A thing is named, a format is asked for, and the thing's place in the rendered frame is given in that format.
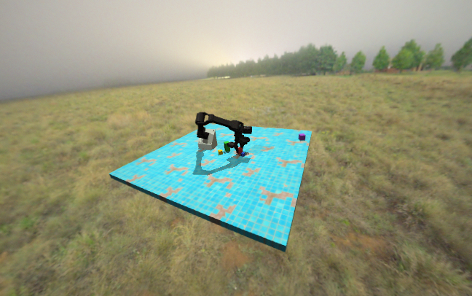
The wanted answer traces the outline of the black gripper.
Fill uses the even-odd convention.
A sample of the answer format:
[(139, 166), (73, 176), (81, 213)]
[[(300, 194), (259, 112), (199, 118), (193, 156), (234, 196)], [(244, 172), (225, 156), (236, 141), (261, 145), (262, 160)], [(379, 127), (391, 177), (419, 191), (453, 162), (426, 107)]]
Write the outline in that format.
[[(236, 150), (237, 153), (238, 153), (238, 147), (239, 147), (237, 144), (240, 143), (240, 142), (237, 142), (239, 136), (242, 137), (243, 135), (242, 135), (242, 134), (240, 134), (240, 135), (236, 135), (236, 134), (235, 134), (235, 135), (234, 135), (234, 137), (235, 137), (235, 140), (234, 140), (234, 141), (235, 141), (235, 142), (232, 142), (232, 141), (231, 141), (231, 142), (229, 142), (229, 143), (227, 144), (228, 147), (230, 147), (230, 148), (235, 148), (235, 150)], [(244, 145), (242, 145), (242, 144), (240, 143), (240, 147), (243, 148)]]

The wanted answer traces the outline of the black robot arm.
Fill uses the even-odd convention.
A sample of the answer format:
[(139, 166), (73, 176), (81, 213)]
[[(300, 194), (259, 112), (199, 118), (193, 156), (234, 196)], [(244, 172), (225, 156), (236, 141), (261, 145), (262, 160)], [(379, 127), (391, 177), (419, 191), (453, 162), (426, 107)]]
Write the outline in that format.
[[(208, 120), (204, 122), (205, 115), (208, 115)], [(228, 127), (231, 131), (235, 132), (236, 135), (240, 134), (252, 134), (252, 126), (244, 126), (244, 123), (237, 121), (237, 120), (225, 120), (223, 118), (217, 117), (214, 114), (208, 114), (206, 112), (199, 112), (197, 113), (195, 123), (198, 127), (197, 129), (197, 137), (201, 139), (208, 139), (209, 133), (205, 132), (204, 125), (208, 123), (216, 123), (218, 125), (223, 125)], [(242, 145), (245, 145), (249, 142), (249, 137), (242, 137), (239, 136), (237, 142), (240, 142)]]

